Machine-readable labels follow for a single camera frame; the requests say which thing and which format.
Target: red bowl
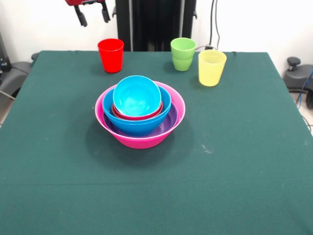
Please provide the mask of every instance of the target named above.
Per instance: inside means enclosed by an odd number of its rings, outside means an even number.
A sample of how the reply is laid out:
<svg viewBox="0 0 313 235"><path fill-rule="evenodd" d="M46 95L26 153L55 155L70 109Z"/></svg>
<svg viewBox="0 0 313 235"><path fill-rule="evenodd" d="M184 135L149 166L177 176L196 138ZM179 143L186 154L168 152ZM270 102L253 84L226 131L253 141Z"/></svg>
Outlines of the red bowl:
<svg viewBox="0 0 313 235"><path fill-rule="evenodd" d="M115 105L112 104L112 112L117 118L125 119L125 120L131 120L131 121L140 121L140 120L146 120L149 118L153 118L153 117L159 115L162 112L162 109L163 109L163 102L161 101L160 107L154 113L149 114L149 115L145 115L145 116L131 117L131 116L121 114L116 109Z"/></svg>

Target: purple bowl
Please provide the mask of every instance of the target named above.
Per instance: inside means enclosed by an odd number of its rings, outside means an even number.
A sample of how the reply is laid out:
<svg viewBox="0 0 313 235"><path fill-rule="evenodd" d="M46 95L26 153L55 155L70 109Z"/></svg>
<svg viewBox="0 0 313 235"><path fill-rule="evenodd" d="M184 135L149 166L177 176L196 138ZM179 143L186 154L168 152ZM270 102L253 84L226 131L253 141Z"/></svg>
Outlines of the purple bowl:
<svg viewBox="0 0 313 235"><path fill-rule="evenodd" d="M157 127L157 129L155 129L152 133L150 133L147 136L144 136L143 138L146 137L153 137L153 136L158 136L161 135L165 132L167 132L168 130L170 130L173 126L175 126L176 122L178 119L178 114L177 114L177 110L175 105L172 103L171 109L168 112L166 118L164 119L164 121L160 124L160 126ZM122 135L122 136L126 136L126 137L132 137L130 135L127 135L125 133L123 133L122 131L120 131L118 128L116 128L108 119L108 117L105 115L105 113L103 113L103 121L106 123L106 125L108 126L108 128L110 128L113 132Z"/></svg>

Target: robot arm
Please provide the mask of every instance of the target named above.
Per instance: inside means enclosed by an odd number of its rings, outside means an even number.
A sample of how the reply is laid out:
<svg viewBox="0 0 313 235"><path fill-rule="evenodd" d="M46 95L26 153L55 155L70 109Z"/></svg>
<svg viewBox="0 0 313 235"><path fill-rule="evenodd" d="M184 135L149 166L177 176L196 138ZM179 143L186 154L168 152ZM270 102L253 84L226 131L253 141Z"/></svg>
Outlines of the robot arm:
<svg viewBox="0 0 313 235"><path fill-rule="evenodd" d="M103 16L105 23L108 23L111 20L105 0L65 0L65 1L67 2L68 5L74 6L81 26L86 27L87 21L86 21L84 14L80 11L79 5L93 4L95 2L101 3L102 4L102 16Z"/></svg>

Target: yellow cup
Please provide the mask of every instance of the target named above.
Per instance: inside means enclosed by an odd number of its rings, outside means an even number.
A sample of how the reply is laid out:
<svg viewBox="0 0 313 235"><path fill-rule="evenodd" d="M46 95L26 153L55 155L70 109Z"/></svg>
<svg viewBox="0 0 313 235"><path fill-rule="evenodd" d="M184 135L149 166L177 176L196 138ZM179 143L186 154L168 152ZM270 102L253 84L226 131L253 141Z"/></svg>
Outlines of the yellow cup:
<svg viewBox="0 0 313 235"><path fill-rule="evenodd" d="M199 53L199 81L208 87L216 86L221 79L226 55L218 50L204 50Z"/></svg>

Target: white wall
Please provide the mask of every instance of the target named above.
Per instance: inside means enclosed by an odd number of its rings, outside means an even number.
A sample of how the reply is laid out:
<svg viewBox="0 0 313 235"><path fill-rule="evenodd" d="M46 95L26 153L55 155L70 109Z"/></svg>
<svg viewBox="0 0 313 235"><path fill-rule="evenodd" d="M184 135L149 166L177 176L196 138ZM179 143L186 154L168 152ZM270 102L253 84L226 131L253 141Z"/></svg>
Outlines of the white wall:
<svg viewBox="0 0 313 235"><path fill-rule="evenodd" d="M211 3L197 2L193 38L200 46L209 42ZM219 0L217 16L220 50L266 51L280 74L289 56L313 64L313 0Z"/></svg>
<svg viewBox="0 0 313 235"><path fill-rule="evenodd" d="M81 7L89 24L81 27L64 0L46 2L0 0L0 32L13 62L40 50L97 50L100 40L117 37L116 18L105 24L100 4ZM107 5L112 13L115 0ZM199 46L209 41L210 7L210 0L197 1L192 37ZM281 74L288 56L313 63L312 12L312 0L219 0L220 50L267 51Z"/></svg>

